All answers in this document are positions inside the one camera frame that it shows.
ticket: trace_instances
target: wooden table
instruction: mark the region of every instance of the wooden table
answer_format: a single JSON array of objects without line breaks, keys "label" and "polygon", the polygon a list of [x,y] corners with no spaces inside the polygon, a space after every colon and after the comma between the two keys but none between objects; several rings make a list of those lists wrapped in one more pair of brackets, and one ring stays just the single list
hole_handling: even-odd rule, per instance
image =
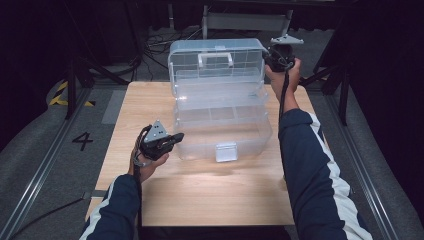
[{"label": "wooden table", "polygon": [[[181,160],[177,148],[166,164],[143,183],[144,226],[247,226],[294,224],[283,180],[278,143],[279,104],[271,86],[266,107],[273,134],[263,153],[254,158],[217,163]],[[298,87],[300,107],[313,112],[308,95]],[[107,190],[128,171],[130,153],[140,130],[160,119],[173,134],[175,99],[169,82],[133,82],[128,86],[115,130],[96,185]],[[101,199],[92,199],[89,212]]]}]

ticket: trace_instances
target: clear plastic storage box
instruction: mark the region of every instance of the clear plastic storage box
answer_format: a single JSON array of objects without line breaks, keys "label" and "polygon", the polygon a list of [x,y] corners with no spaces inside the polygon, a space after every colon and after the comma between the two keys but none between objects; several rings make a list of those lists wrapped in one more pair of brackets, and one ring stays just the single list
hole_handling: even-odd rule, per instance
[{"label": "clear plastic storage box", "polygon": [[260,154],[272,129],[265,103],[264,47],[257,39],[182,40],[168,57],[174,130],[182,159],[218,162]]}]

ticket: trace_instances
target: black cable wire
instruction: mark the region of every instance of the black cable wire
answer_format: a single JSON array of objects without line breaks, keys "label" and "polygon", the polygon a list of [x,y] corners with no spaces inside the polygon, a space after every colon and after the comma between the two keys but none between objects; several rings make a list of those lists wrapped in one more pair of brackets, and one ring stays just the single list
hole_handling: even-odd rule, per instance
[{"label": "black cable wire", "polygon": [[84,198],[83,197],[81,197],[81,198],[79,198],[79,199],[77,199],[77,200],[74,200],[74,201],[72,201],[72,202],[70,202],[70,203],[68,203],[68,204],[65,204],[65,205],[63,205],[63,206],[61,206],[61,207],[58,207],[58,208],[56,208],[56,209],[53,209],[53,210],[51,210],[51,211],[49,211],[49,212],[47,212],[47,213],[45,213],[45,214],[43,214],[43,215],[41,215],[41,216],[39,216],[39,217],[37,217],[36,219],[34,219],[34,220],[32,220],[31,222],[29,222],[29,223],[27,223],[25,226],[23,226],[21,229],[19,229],[17,232],[15,232],[10,238],[9,238],[9,240],[12,240],[12,239],[14,239],[16,236],[18,236],[19,234],[21,234],[25,229],[27,229],[28,227],[30,227],[32,224],[34,224],[34,223],[36,223],[36,222],[38,222],[39,220],[41,220],[41,219],[43,219],[43,218],[45,218],[45,217],[47,217],[47,216],[49,216],[50,214],[53,214],[53,213],[55,213],[55,212],[57,212],[57,211],[59,211],[59,210],[62,210],[62,209],[64,209],[64,208],[66,208],[66,207],[69,207],[69,206],[71,206],[71,205],[73,205],[73,204],[76,204],[76,203],[78,203],[78,202],[80,202],[80,201],[82,201],[82,200],[84,200]]}]

